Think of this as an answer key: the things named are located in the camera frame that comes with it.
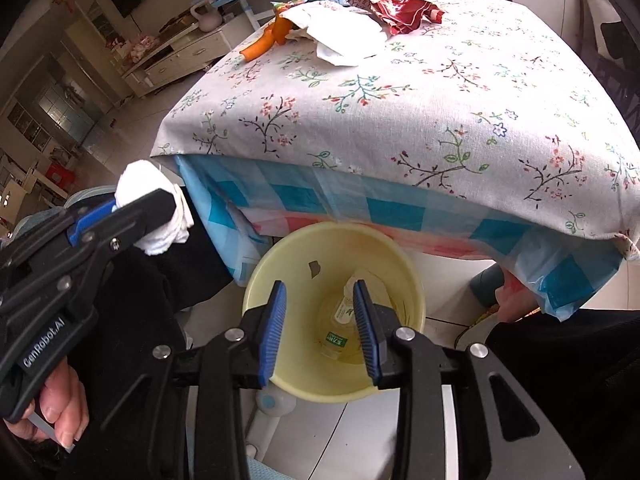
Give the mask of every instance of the metal bolt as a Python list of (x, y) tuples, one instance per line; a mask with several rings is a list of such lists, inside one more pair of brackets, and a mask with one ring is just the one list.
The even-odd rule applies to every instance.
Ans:
[(471, 352), (471, 355), (478, 357), (479, 359), (484, 359), (489, 355), (489, 349), (482, 343), (473, 343), (469, 347), (469, 351)]
[(71, 283), (71, 276), (62, 276), (62, 278), (58, 280), (58, 290), (60, 292), (69, 290), (71, 288)]
[(230, 328), (225, 332), (227, 341), (240, 341), (244, 337), (244, 330), (241, 328)]
[(415, 337), (414, 329), (407, 326), (401, 326), (396, 330), (396, 337), (398, 339), (402, 339), (402, 341), (411, 341)]
[(152, 352), (156, 359), (167, 359), (171, 355), (171, 348), (167, 345), (158, 345)]

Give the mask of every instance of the plastic bottle in bin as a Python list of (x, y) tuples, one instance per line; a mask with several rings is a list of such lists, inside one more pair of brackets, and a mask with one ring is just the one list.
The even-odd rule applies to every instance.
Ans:
[(342, 294), (328, 296), (318, 314), (320, 351), (326, 357), (344, 360), (360, 351), (360, 337), (353, 312), (353, 285), (364, 280), (373, 303), (391, 306), (385, 284), (365, 269), (357, 269), (344, 285)]

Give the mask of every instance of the yellow trash can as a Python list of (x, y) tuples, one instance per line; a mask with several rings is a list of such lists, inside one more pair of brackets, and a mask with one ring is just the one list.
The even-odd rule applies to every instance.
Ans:
[(322, 222), (275, 244), (255, 268), (242, 312), (265, 304), (273, 282), (287, 286), (287, 315), (271, 381), (312, 402), (348, 402), (376, 392), (363, 362), (348, 364), (320, 352), (318, 309), (328, 295), (340, 296), (357, 269), (379, 277), (400, 323), (424, 327), (422, 283), (414, 264), (389, 237), (360, 224)]

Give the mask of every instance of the red plastic wrapper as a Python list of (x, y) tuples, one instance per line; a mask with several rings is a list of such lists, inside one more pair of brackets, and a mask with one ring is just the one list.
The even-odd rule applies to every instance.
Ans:
[(390, 26), (392, 35), (408, 34), (420, 27), (422, 18), (442, 23), (443, 10), (426, 0), (350, 0), (351, 5), (370, 10)]

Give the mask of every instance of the white crumpled tissue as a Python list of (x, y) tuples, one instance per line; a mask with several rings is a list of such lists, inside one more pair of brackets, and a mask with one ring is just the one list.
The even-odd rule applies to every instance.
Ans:
[(180, 186), (172, 184), (148, 160), (137, 160), (126, 167), (118, 181), (114, 209), (123, 207), (156, 189), (164, 189), (174, 196), (175, 212), (168, 224), (151, 231), (135, 244), (149, 256), (164, 253), (171, 244), (185, 243), (189, 238), (188, 229), (193, 226), (193, 216)]
[(335, 2), (301, 4), (281, 16), (301, 29), (288, 34), (288, 38), (311, 38), (318, 43), (317, 56), (335, 66), (358, 66), (385, 49), (386, 32), (379, 23)]

